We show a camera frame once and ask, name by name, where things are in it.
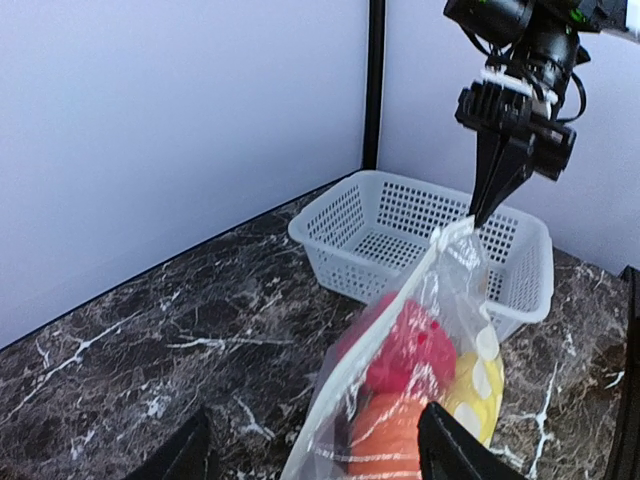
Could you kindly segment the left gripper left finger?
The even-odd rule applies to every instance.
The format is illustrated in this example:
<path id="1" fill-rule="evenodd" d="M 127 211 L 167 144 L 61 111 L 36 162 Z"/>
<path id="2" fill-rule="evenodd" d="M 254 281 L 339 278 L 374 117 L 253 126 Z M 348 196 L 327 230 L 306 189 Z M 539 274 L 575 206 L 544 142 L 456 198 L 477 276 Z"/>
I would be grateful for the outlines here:
<path id="1" fill-rule="evenodd" d="M 210 480 L 220 478 L 209 411 L 200 407 L 143 465 L 125 480 Z"/>

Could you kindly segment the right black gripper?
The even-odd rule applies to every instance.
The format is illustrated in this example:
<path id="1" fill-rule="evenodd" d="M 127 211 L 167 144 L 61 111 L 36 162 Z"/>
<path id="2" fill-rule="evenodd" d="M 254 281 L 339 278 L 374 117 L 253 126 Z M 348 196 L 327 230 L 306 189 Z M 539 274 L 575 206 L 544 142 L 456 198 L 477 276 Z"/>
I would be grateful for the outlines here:
<path id="1" fill-rule="evenodd" d="M 478 225 L 533 172 L 557 180 L 576 140 L 568 125 L 535 113 L 529 97 L 489 82 L 461 91 L 455 118 L 477 134 L 469 214 Z"/>

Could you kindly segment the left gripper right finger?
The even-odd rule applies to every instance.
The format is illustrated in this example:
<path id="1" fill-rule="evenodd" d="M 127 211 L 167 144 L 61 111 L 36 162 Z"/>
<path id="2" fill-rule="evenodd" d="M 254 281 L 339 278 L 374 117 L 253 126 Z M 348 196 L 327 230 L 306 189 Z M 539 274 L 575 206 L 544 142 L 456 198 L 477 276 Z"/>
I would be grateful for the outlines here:
<path id="1" fill-rule="evenodd" d="M 420 415 L 418 449 L 423 479 L 525 480 L 437 402 L 430 402 Z"/>

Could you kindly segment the orange pumpkin toy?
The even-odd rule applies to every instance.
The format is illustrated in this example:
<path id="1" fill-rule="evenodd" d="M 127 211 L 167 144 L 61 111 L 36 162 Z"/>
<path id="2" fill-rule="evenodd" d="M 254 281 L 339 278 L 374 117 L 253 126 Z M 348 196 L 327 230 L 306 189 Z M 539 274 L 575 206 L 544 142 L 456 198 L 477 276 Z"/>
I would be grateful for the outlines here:
<path id="1" fill-rule="evenodd" d="M 418 422 L 426 397 L 373 396 L 351 430 L 348 474 L 357 479 L 421 479 Z"/>

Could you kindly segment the yellow corn toy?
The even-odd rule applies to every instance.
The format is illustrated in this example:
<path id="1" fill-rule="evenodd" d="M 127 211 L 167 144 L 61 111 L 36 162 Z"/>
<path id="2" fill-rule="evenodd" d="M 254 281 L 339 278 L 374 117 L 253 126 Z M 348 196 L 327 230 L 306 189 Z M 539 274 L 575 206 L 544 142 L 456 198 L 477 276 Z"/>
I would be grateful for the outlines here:
<path id="1" fill-rule="evenodd" d="M 500 355 L 486 361 L 467 352 L 457 359 L 454 380 L 444 397 L 445 410 L 486 448 L 500 414 L 504 380 Z"/>

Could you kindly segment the red bell pepper toy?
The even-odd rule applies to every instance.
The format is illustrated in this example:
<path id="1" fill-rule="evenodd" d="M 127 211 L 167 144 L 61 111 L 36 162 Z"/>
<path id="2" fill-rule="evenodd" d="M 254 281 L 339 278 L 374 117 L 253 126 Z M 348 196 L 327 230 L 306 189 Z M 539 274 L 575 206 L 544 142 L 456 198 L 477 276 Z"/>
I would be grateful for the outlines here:
<path id="1" fill-rule="evenodd" d="M 409 299 L 366 367 L 358 392 L 400 393 L 437 400 L 455 377 L 456 360 L 456 349 L 445 330 L 425 307 Z"/>

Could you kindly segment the clear polka dot zip bag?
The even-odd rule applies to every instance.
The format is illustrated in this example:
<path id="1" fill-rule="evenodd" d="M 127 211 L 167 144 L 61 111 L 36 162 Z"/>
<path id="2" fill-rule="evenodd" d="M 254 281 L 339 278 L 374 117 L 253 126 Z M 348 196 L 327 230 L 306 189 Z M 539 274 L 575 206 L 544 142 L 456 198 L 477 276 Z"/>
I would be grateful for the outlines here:
<path id="1" fill-rule="evenodd" d="M 488 280 L 472 218 L 435 229 L 327 351 L 282 477 L 417 479 L 418 422 L 433 402 L 488 446 L 504 391 Z"/>

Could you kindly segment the white plastic perforated basket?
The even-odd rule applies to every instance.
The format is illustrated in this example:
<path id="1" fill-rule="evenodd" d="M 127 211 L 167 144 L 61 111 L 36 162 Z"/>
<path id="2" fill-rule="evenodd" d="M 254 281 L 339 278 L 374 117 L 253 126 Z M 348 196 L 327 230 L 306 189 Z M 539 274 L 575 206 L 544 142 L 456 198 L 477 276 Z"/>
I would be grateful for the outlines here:
<path id="1" fill-rule="evenodd" d="M 341 180 L 290 221 L 319 284 L 368 303 L 428 248 L 434 229 L 465 216 L 470 195 L 386 173 Z M 554 293 L 552 241 L 536 217 L 499 207 L 479 232 L 489 262 L 487 307 L 500 340 L 542 322 Z"/>

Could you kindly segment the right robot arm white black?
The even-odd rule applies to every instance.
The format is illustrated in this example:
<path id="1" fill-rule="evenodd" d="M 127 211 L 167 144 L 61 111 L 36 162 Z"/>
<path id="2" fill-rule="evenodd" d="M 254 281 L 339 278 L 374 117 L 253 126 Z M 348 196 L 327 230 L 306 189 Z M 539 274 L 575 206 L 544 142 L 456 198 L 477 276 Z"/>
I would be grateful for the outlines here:
<path id="1" fill-rule="evenodd" d="M 461 91 L 456 120 L 476 133 L 475 184 L 469 214 L 483 226 L 533 174 L 557 180 L 576 140 L 560 111 L 576 66 L 591 57 L 579 35 L 639 40 L 636 1 L 449 1 L 444 15 L 485 55 L 479 80 Z"/>

